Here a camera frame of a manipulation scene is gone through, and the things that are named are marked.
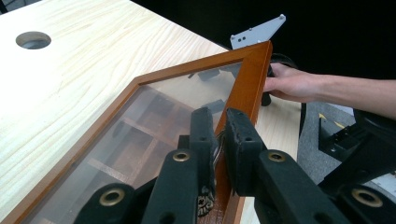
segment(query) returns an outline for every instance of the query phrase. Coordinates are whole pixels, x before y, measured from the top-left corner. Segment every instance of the wooden table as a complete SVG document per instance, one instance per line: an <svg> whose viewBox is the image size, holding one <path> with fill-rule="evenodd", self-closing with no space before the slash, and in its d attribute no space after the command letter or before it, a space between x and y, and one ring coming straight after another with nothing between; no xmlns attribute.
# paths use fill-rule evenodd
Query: wooden table
<svg viewBox="0 0 396 224"><path fill-rule="evenodd" d="M226 51L127 0L43 0L0 16L0 220L134 77ZM50 37L23 49L18 35ZM275 100L257 124L297 153L300 106Z"/></svg>

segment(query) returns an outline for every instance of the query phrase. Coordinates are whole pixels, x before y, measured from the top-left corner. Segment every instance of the circular hole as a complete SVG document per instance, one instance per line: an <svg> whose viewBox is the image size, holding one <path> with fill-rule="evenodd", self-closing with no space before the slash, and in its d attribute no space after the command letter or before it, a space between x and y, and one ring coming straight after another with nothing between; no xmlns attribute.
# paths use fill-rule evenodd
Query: circular hole
<svg viewBox="0 0 396 224"><path fill-rule="evenodd" d="M314 219L320 224L332 224L332 218L325 213L316 213Z"/></svg>
<svg viewBox="0 0 396 224"><path fill-rule="evenodd" d="M185 152L178 152L177 154L174 154L173 159L175 161L187 161L190 158L189 154Z"/></svg>
<svg viewBox="0 0 396 224"><path fill-rule="evenodd" d="M275 152L271 152L270 154L268 154L268 158L271 161L284 161L285 160L284 156L282 156L279 153L275 153Z"/></svg>
<svg viewBox="0 0 396 224"><path fill-rule="evenodd" d="M113 206L122 201L125 192L122 189L110 189L102 194L99 203L103 206Z"/></svg>
<svg viewBox="0 0 396 224"><path fill-rule="evenodd" d="M371 207L381 207L382 200L371 191L366 189L353 189L352 196L360 203Z"/></svg>
<svg viewBox="0 0 396 224"><path fill-rule="evenodd" d="M276 159L276 160L282 159L282 157L279 155L272 155L271 158Z"/></svg>
<svg viewBox="0 0 396 224"><path fill-rule="evenodd" d="M160 217L160 223L162 224L172 224L176 221L176 216L173 213L164 213Z"/></svg>
<svg viewBox="0 0 396 224"><path fill-rule="evenodd" d="M24 49L43 49L51 42L50 36L41 32L26 32L17 36L17 44Z"/></svg>
<svg viewBox="0 0 396 224"><path fill-rule="evenodd" d="M106 200L113 201L113 200L118 199L119 197L120 197L120 195L117 192L112 192L112 193L107 194Z"/></svg>
<svg viewBox="0 0 396 224"><path fill-rule="evenodd" d="M375 198L367 193L360 193L359 196L361 196L367 202L375 202Z"/></svg>

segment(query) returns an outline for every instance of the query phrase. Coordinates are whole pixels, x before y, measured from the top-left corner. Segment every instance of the white metal bracket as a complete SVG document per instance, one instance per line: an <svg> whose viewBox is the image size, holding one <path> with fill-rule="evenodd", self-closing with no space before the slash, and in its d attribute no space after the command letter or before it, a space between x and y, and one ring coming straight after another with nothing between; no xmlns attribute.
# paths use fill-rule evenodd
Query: white metal bracket
<svg viewBox="0 0 396 224"><path fill-rule="evenodd" d="M269 40L274 33L285 22L286 16L280 14L279 17L267 21L263 24L250 28L240 34L231 35L233 49L240 49L249 45L254 45Z"/></svg>

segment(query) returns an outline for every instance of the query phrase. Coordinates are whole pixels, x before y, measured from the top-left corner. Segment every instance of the black mechanical arm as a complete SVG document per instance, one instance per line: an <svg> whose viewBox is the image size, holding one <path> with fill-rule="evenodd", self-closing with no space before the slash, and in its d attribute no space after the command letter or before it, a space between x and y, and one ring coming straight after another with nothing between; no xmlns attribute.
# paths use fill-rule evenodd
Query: black mechanical arm
<svg viewBox="0 0 396 224"><path fill-rule="evenodd" d="M268 150L239 110L227 109L219 140L234 192L255 197L261 223L396 223L396 205L376 190L351 185L325 194L291 156ZM75 223L196 223L213 205L218 152L210 111L194 111L191 135L180 136L157 178L139 189L104 186Z"/></svg>

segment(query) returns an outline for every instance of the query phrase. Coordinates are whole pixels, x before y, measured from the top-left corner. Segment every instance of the wooden frame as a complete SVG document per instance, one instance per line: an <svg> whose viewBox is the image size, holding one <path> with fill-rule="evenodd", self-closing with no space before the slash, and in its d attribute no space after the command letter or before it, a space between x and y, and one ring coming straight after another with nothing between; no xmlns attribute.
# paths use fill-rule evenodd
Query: wooden frame
<svg viewBox="0 0 396 224"><path fill-rule="evenodd" d="M110 105L105 113L85 132L65 156L34 187L34 189L4 219L5 223L21 222L55 186L58 180L77 162L98 134L114 118L121 107L142 85L171 77L180 77L190 73L223 66L231 63L242 63L239 75L233 85L226 108L233 107L247 113L250 120L256 123L261 104L262 89L272 52L270 42L264 42L243 49L232 50L218 55L203 58L190 63L183 63L157 72L136 77ZM225 124L225 112L221 114L215 133L219 133ZM216 167L217 197L213 210L208 216L199 219L200 223L232 223L236 217L239 198L231 196L231 186L223 155L220 155Z"/></svg>

